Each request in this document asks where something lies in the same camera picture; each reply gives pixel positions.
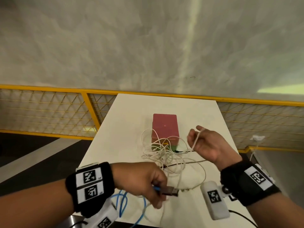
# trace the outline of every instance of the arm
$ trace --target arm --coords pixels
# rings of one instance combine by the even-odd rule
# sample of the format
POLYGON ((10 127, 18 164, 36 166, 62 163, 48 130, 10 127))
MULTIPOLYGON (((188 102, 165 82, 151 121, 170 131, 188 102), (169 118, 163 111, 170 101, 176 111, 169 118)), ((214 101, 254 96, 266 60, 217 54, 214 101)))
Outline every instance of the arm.
MULTIPOLYGON (((196 127, 201 131, 194 150, 214 163, 219 171, 242 161, 242 158, 217 132, 196 127)), ((187 140, 192 147, 198 132, 191 129, 187 140)), ((273 194, 247 207, 259 227, 304 227, 304 209, 281 193, 273 194)))
MULTIPOLYGON (((145 196, 159 209, 165 196, 159 196, 152 184, 167 185, 167 177, 154 163, 111 164, 115 187, 145 196)), ((54 227, 74 212, 65 179, 0 197, 0 221, 3 228, 54 227)))

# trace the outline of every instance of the person's left arm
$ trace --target person's left arm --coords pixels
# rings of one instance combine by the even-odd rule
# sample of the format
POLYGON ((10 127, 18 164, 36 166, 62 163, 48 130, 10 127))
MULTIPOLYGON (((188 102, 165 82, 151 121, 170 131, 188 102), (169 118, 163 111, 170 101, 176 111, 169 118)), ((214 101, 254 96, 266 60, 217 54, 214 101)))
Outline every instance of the person's left arm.
MULTIPOLYGON (((155 163, 114 163, 111 169, 116 188, 143 195, 155 208, 161 208, 166 198, 159 196, 152 184, 166 186, 167 177, 155 163)), ((73 212, 65 179, 0 197, 0 221, 4 228, 54 227, 73 212)))

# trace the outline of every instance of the person's left hand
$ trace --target person's left hand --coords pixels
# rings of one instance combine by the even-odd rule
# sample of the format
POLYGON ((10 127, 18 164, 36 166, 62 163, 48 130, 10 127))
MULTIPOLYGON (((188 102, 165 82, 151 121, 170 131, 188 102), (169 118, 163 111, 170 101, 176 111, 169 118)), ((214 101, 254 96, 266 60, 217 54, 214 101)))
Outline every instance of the person's left hand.
POLYGON ((165 173, 153 162, 111 164, 115 187, 133 195, 145 196, 154 208, 160 209, 165 195, 158 195, 153 185, 167 186, 165 173))

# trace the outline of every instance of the person's right arm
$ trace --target person's right arm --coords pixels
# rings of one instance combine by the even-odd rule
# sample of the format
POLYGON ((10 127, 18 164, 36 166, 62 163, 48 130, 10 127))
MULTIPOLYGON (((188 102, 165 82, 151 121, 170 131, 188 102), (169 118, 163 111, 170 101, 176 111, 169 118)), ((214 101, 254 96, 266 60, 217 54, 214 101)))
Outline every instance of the person's right arm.
MULTIPOLYGON (((228 142, 217 132, 196 127, 200 130, 194 150, 204 159, 214 163, 219 171, 242 161, 228 142)), ((190 147, 199 132, 191 129, 187 140, 190 147)), ((258 227, 303 228, 304 209, 281 193, 270 195, 247 207, 258 227)))

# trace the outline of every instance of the white floor stripe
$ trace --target white floor stripe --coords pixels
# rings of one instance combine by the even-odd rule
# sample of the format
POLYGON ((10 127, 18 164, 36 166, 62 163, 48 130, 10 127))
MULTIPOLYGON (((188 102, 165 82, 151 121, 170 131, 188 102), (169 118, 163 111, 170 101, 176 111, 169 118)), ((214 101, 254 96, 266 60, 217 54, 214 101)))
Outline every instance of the white floor stripe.
POLYGON ((80 140, 59 138, 35 151, 0 167, 0 183, 30 168, 31 166, 51 157, 80 140))

